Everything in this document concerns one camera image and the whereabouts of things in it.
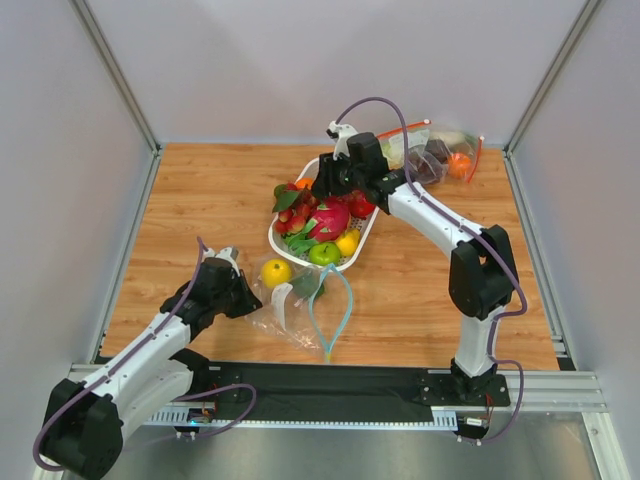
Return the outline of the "blue zip top bag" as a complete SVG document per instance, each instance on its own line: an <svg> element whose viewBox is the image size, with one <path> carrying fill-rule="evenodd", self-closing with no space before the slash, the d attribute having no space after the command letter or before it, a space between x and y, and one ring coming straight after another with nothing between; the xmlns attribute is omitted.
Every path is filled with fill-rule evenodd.
<svg viewBox="0 0 640 480"><path fill-rule="evenodd" d="M271 259L285 260L282 257ZM325 293L322 296L300 299L293 292L292 279L274 289L265 287L260 272L268 260L259 264L251 284L263 307L249 314L247 321L258 331L330 364L354 309L354 293L350 283L334 264L303 267L285 260L293 270L292 279L313 274L324 284Z"/></svg>

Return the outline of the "orange fake orange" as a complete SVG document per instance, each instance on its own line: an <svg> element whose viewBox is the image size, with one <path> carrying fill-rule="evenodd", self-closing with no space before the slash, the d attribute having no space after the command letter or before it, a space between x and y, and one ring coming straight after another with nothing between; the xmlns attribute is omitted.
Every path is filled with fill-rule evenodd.
<svg viewBox="0 0 640 480"><path fill-rule="evenodd" d="M304 177L295 182L295 186L298 190L311 190L314 183L313 178Z"/></svg>

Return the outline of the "fake lychee bunch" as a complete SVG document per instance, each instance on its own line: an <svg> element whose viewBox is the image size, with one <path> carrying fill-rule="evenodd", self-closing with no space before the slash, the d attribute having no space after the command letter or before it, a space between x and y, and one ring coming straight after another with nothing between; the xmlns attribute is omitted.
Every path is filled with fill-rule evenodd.
<svg viewBox="0 0 640 480"><path fill-rule="evenodd" d="M274 199L272 212L277 218L274 230L281 236L299 233L319 204L311 190L298 190L295 182L277 185Z"/></svg>

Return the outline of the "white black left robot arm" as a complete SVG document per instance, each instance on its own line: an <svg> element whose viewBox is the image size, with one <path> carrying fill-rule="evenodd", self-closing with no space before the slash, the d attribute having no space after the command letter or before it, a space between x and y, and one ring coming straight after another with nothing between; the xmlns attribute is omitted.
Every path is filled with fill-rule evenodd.
<svg viewBox="0 0 640 480"><path fill-rule="evenodd" d="M225 392L215 386L207 358L188 346L215 316L239 318L261 308L236 256L232 247L203 251L192 279L142 334L83 380L65 378L54 387L32 447L41 469L101 479L128 438L166 404Z"/></svg>

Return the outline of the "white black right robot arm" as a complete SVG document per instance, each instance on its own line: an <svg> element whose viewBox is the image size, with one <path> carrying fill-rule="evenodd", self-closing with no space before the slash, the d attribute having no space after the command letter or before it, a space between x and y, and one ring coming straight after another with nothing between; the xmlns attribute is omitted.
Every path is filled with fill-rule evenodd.
<svg viewBox="0 0 640 480"><path fill-rule="evenodd" d="M430 240L449 261L448 292L462 315L460 340L450 371L427 376L427 399L442 405L509 405L506 379L498 371L502 363L494 353L506 307L522 293L508 233L498 225L473 223L436 200L409 162L391 168L373 133L331 124L327 134L335 147L319 158L313 194L325 199L359 190Z"/></svg>

